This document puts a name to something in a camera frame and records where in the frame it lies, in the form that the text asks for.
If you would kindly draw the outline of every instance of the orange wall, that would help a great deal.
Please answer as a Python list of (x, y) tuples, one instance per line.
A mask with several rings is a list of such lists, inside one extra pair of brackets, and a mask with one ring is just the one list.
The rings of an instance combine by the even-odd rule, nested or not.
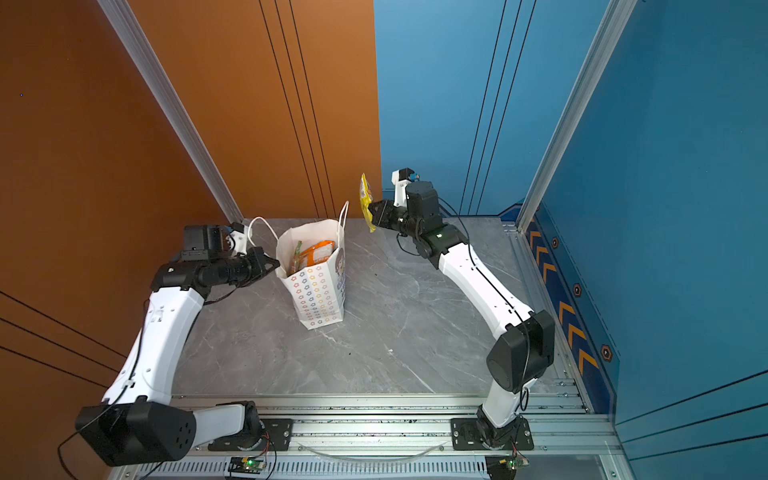
[[(223, 214), (97, 2), (4, 2), (0, 58), (0, 290), (127, 353), (184, 225)], [(0, 318), (106, 366), (7, 323), (0, 346), (103, 386), (124, 361), (2, 296)], [(0, 361), (4, 478), (67, 478), (55, 447), (104, 387)], [(81, 440), (65, 455), (79, 478), (105, 471)]]
[(372, 0), (130, 4), (246, 217), (359, 217), (362, 172), (380, 197)]

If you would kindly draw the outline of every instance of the bag handle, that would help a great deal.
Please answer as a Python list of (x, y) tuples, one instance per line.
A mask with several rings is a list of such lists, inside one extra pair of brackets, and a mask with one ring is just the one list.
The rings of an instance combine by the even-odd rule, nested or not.
[(349, 213), (349, 200), (347, 200), (344, 203), (344, 206), (341, 209), (341, 213), (339, 213), (339, 225), (336, 227), (336, 238), (339, 237), (339, 232), (341, 229), (346, 228), (346, 215)]
[(250, 223), (248, 224), (248, 241), (250, 242), (251, 245), (253, 245), (254, 247), (256, 246), (256, 244), (253, 242), (253, 238), (250, 237), (251, 233), (253, 232), (253, 222), (255, 222), (256, 220), (263, 221), (264, 224), (270, 229), (270, 232), (272, 232), (272, 235), (275, 236), (275, 240), (279, 240), (277, 238), (277, 233), (275, 233), (275, 230), (272, 229), (272, 225), (270, 225), (269, 222), (264, 220), (264, 217), (256, 217), (253, 220), (251, 220)]

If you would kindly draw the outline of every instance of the gray marble tabletop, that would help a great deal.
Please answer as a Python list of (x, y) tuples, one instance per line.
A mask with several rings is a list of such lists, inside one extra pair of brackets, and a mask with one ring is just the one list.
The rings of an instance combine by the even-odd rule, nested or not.
[[(270, 222), (281, 234), (308, 221)], [(500, 220), (464, 223), (488, 268), (528, 302)], [(260, 222), (253, 236), (274, 253), (276, 241)], [(410, 240), (401, 241), (414, 251)], [(345, 250), (341, 323), (307, 330), (286, 287), (270, 275), (203, 309), (184, 346), (174, 394), (487, 394), (485, 357), (494, 340), (461, 290), (427, 260), (403, 253), (395, 232), (370, 233), (363, 220), (349, 220)], [(217, 287), (210, 298), (229, 288)]]

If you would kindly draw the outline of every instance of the blue wall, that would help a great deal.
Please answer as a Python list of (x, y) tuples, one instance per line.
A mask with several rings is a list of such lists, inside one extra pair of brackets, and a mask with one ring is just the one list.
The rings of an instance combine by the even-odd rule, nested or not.
[[(383, 187), (392, 188), (393, 170), (411, 167), (454, 207), (464, 197), (465, 214), (499, 214), (523, 198), (607, 4), (541, 0), (534, 10), (534, 0), (508, 0), (488, 80), (502, 0), (376, 0)], [(488, 97), (478, 129), (486, 82)]]
[(768, 369), (767, 15), (639, 1), (545, 195), (620, 355), (640, 480), (737, 478), (766, 446), (696, 448), (765, 434), (768, 407), (678, 427), (768, 402), (768, 375), (664, 407)]

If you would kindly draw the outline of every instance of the black mounting plate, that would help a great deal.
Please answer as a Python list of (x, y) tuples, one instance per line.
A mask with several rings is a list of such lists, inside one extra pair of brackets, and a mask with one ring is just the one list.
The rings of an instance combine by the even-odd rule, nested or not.
[(533, 435), (531, 427), (528, 426), (528, 420), (518, 416), (512, 420), (512, 435), (504, 446), (500, 449), (490, 449), (483, 445), (480, 439), (480, 432), (476, 426), (477, 419), (451, 419), (451, 435), (453, 438), (453, 449), (460, 452), (466, 450), (513, 450), (512, 443), (517, 450), (533, 450)]
[[(270, 434), (270, 450), (285, 452), (293, 436), (293, 419), (261, 419), (264, 429)], [(254, 445), (251, 435), (230, 435), (208, 444), (209, 452), (261, 452), (266, 448), (266, 439), (259, 439)]]

